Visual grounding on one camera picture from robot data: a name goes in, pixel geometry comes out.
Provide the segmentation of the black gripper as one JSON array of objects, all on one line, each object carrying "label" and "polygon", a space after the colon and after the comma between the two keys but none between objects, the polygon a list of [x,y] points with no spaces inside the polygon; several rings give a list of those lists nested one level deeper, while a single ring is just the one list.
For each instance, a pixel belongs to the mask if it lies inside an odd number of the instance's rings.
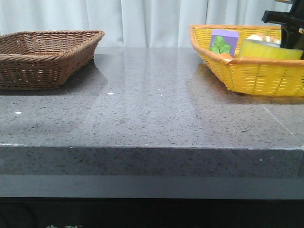
[{"label": "black gripper", "polygon": [[281,26],[281,47],[304,50],[304,1],[279,0],[291,4],[289,12],[266,10],[262,16],[264,23],[274,23]]}]

